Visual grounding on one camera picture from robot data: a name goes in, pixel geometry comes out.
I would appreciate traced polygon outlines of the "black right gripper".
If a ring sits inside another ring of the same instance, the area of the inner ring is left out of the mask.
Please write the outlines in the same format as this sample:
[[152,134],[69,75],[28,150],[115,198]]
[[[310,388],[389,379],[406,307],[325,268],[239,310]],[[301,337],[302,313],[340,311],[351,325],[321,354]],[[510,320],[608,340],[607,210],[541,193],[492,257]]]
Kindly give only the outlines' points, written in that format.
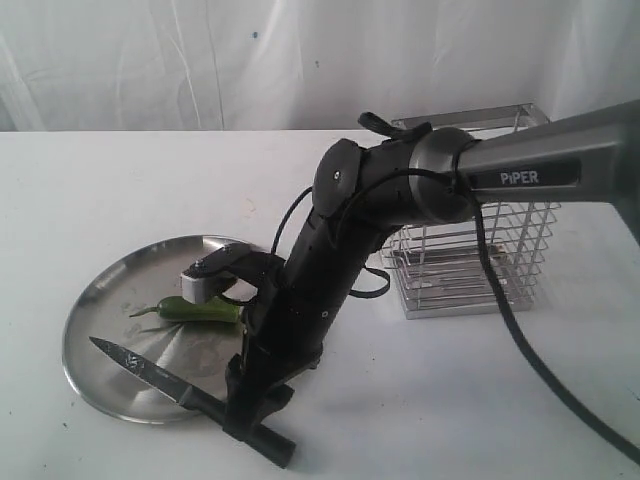
[[324,338],[365,268],[368,252],[267,253],[255,303],[246,314],[242,353],[225,370],[223,429],[247,440],[258,415],[290,402],[288,381],[316,364]]

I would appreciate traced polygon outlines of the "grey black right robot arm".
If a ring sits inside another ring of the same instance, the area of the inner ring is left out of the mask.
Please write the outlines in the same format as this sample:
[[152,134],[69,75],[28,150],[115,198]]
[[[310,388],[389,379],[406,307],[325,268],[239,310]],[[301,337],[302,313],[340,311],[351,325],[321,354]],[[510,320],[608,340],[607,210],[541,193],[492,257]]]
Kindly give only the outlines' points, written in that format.
[[342,139],[323,156],[311,210],[287,259],[272,258],[227,369],[224,428],[249,437],[317,365],[368,257],[403,226],[478,220],[491,202],[597,202],[639,231],[639,104],[630,101],[489,140],[446,127],[395,128],[365,113],[382,142]]

